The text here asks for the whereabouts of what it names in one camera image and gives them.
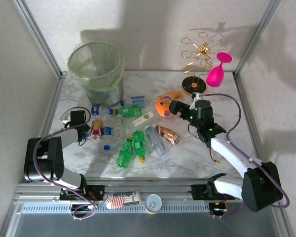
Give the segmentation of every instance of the orange fish toy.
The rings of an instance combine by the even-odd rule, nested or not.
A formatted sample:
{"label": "orange fish toy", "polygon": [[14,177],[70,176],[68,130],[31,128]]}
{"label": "orange fish toy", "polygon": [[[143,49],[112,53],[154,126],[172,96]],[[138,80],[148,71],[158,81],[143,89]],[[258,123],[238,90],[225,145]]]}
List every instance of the orange fish toy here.
{"label": "orange fish toy", "polygon": [[157,103],[156,103],[156,109],[157,112],[160,114],[162,117],[168,117],[171,115],[170,110],[169,110],[169,104],[173,100],[179,100],[183,98],[183,94],[180,91],[174,91],[170,90],[165,92],[163,95],[157,96]]}

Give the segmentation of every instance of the marble surface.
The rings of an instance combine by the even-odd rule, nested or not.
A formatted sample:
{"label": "marble surface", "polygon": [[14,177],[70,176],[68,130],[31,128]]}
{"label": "marble surface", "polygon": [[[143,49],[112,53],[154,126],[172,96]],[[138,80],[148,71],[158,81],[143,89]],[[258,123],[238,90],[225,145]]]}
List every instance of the marble surface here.
{"label": "marble surface", "polygon": [[[180,90],[183,78],[185,78],[185,75],[182,72],[125,72],[123,79],[124,99],[127,101],[130,96],[144,95],[146,107],[143,108],[143,113],[149,112],[154,108],[157,95],[162,95],[168,90]],[[239,101],[232,73],[225,73],[225,78],[220,87],[208,86],[205,94],[209,93],[226,93]],[[226,130],[232,128],[238,118],[235,103],[223,96],[209,96],[206,99],[210,100],[213,107],[215,122]],[[191,97],[184,95],[183,101],[191,104]],[[85,106],[91,109],[91,103],[79,84],[71,75],[68,75],[59,98],[51,131],[56,131],[62,127],[59,117],[67,109],[74,106]],[[112,115],[104,115],[102,118],[105,124],[113,124],[115,121]],[[134,118],[124,118],[124,124],[128,126],[133,120]],[[167,143],[170,151],[166,156],[160,158],[151,147],[148,147],[146,162],[140,163],[138,157],[136,157],[127,169],[120,168],[115,163],[120,145],[124,140],[113,141],[112,149],[104,151],[104,141],[88,139],[81,147],[78,144],[71,144],[64,149],[65,167],[87,177],[206,178],[221,172],[233,177],[240,177],[233,166],[220,154],[213,152],[214,158],[219,160],[220,164],[211,160],[205,144],[188,133],[187,121],[175,116],[166,119],[158,116],[157,121],[161,126],[172,129],[182,136],[181,141],[176,146]],[[194,128],[191,129],[191,132],[196,134]],[[254,148],[244,115],[230,137],[244,152],[254,155]]]}

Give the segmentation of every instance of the green bottle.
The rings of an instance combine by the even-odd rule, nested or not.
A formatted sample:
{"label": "green bottle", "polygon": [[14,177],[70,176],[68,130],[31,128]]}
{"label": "green bottle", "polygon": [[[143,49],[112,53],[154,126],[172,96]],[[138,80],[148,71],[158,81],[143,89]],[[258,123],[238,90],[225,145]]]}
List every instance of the green bottle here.
{"label": "green bottle", "polygon": [[146,144],[145,144],[145,134],[143,131],[136,131],[133,133],[134,137],[134,148],[136,154],[139,157],[139,162],[145,162],[146,154]]}
{"label": "green bottle", "polygon": [[109,109],[109,114],[123,115],[123,117],[140,117],[142,115],[141,107],[121,107],[118,110]]}
{"label": "green bottle", "polygon": [[127,168],[132,161],[133,150],[133,138],[127,137],[126,142],[120,148],[119,156],[116,161],[117,166]]}

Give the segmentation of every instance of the pink wine glass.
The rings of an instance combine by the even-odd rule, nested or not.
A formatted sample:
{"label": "pink wine glass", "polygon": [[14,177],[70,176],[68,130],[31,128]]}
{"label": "pink wine glass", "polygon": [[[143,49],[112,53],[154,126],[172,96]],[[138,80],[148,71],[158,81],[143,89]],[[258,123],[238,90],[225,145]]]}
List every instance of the pink wine glass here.
{"label": "pink wine glass", "polygon": [[228,53],[218,53],[217,59],[221,61],[221,64],[215,68],[213,68],[207,76],[206,83],[211,87],[219,87],[222,83],[222,79],[224,76],[224,72],[222,69],[223,63],[230,63],[232,61],[232,57]]}

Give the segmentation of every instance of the food can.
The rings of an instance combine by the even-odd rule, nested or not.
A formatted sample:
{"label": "food can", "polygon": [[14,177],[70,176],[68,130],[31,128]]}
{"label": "food can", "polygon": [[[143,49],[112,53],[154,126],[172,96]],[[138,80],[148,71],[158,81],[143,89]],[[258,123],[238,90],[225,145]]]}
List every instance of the food can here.
{"label": "food can", "polygon": [[145,209],[149,214],[156,214],[161,210],[162,201],[156,194],[150,194],[145,199]]}

